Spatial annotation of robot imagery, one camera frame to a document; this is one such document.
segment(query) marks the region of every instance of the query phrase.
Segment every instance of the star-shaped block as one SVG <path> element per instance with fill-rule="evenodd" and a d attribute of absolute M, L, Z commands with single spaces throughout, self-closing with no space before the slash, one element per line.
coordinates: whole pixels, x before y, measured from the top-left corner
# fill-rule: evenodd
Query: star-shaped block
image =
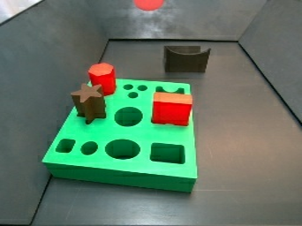
<path fill-rule="evenodd" d="M 106 118 L 106 99 L 102 85 L 90 87 L 82 85 L 82 89 L 71 93 L 78 116 L 86 117 L 86 123 L 91 124 L 95 118 Z"/>

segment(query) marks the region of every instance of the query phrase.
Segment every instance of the circular hole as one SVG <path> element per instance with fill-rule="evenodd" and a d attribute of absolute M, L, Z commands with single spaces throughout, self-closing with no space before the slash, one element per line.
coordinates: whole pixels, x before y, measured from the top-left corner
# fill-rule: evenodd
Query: circular hole
<path fill-rule="evenodd" d="M 120 109 L 115 115 L 115 121 L 122 126 L 134 126 L 143 119 L 143 113 L 139 109 L 127 107 Z"/>
<path fill-rule="evenodd" d="M 130 90 L 130 89 L 133 89 L 133 88 L 134 88 L 134 86 L 133 86 L 131 84 L 124 85 L 124 89 L 126 89 L 126 90 Z"/>
<path fill-rule="evenodd" d="M 115 159 L 131 159 L 139 154 L 139 145 L 128 139 L 112 140 L 106 145 L 107 154 Z"/>
<path fill-rule="evenodd" d="M 137 92 L 131 92 L 127 96 L 128 96 L 130 98 L 137 98 L 137 97 L 138 97 L 138 93 L 137 93 Z"/>
<path fill-rule="evenodd" d="M 90 141 L 82 146 L 80 150 L 83 154 L 91 155 L 98 150 L 98 144 Z"/>
<path fill-rule="evenodd" d="M 146 86 L 146 85 L 139 86 L 139 87 L 138 87 L 138 90 L 139 90 L 139 91 L 146 91 L 146 90 L 147 90 L 147 86 Z"/>

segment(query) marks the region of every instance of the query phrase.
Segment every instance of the green shape sorter block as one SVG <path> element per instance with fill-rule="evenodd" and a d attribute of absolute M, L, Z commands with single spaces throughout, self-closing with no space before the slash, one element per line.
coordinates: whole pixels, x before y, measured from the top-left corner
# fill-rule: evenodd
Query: green shape sorter block
<path fill-rule="evenodd" d="M 86 124 L 72 109 L 43 163 L 55 177 L 191 192 L 197 181 L 194 118 L 153 124 L 155 91 L 191 94 L 183 83 L 118 79 L 106 118 Z"/>

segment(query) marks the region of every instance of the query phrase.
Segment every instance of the gray metal floor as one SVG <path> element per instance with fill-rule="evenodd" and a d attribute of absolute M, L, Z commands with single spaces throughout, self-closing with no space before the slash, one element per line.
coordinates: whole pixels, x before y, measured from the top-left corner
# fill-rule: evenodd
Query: gray metal floor
<path fill-rule="evenodd" d="M 165 45 L 211 48 L 206 74 L 166 74 Z M 193 85 L 199 179 L 191 194 L 52 178 L 34 225 L 302 223 L 302 129 L 235 42 L 111 41 L 128 79 Z"/>

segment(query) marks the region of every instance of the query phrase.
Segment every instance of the rectangular hole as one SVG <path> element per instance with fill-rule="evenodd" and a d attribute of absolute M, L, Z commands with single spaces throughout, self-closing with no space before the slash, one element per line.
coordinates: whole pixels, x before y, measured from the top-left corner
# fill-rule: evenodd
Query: rectangular hole
<path fill-rule="evenodd" d="M 186 161 L 185 147 L 182 145 L 154 143 L 150 159 L 154 162 L 183 164 Z"/>
<path fill-rule="evenodd" d="M 76 141 L 74 139 L 62 139 L 58 146 L 56 146 L 56 152 L 59 153 L 70 153 Z"/>

